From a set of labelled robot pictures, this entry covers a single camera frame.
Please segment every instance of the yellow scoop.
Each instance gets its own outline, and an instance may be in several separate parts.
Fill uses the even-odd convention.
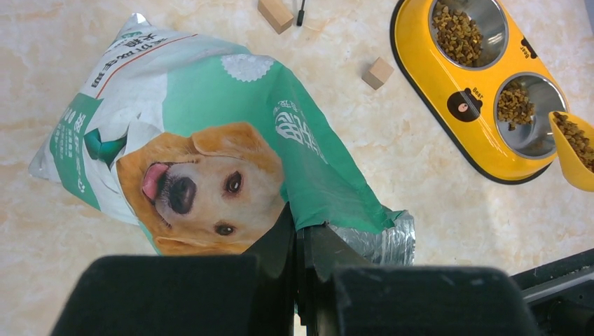
[[[565,138],[557,124],[555,123],[554,112],[548,114],[548,120],[551,122],[551,129],[553,130],[553,138],[557,146],[557,154],[559,155],[559,162],[561,163],[561,170],[563,176],[575,188],[594,192],[594,173],[591,172],[580,161],[577,154],[570,146],[569,141]],[[575,124],[580,130],[583,130],[584,136],[589,138],[590,146],[594,146],[594,127],[588,124],[585,120],[569,113],[558,112],[561,115],[567,116],[567,119]]]

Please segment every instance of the dog tongue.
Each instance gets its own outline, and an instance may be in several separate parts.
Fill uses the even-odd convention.
[[[148,168],[142,181],[142,192],[151,201],[155,201],[159,193],[159,179],[169,169],[169,166],[163,163],[155,163]]]

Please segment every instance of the bear face logo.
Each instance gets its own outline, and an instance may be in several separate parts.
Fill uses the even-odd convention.
[[[528,49],[530,58],[532,58],[534,60],[535,58],[538,57],[537,53],[534,51],[534,49],[532,49],[530,42],[528,42],[528,40],[526,38],[523,38],[521,43],[522,43],[522,46],[525,46],[526,49]]]
[[[472,95],[469,88],[455,92],[448,98],[448,110],[452,116],[465,123],[475,121],[481,115],[483,102]]]

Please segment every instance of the dog food bag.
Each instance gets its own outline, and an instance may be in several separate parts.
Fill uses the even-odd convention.
[[[290,202],[297,229],[328,223],[370,260],[412,260],[410,221],[382,207],[290,70],[140,14],[29,171],[140,225],[165,255],[242,253]]]

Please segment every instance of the dog eye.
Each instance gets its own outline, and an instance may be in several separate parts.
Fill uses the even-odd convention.
[[[241,174],[236,171],[227,178],[227,181],[225,182],[225,190],[227,190],[228,193],[235,194],[240,191],[241,182]]]
[[[231,225],[227,225],[227,224],[220,224],[214,227],[214,231],[219,235],[219,236],[228,236],[232,233],[235,232],[235,228]]]

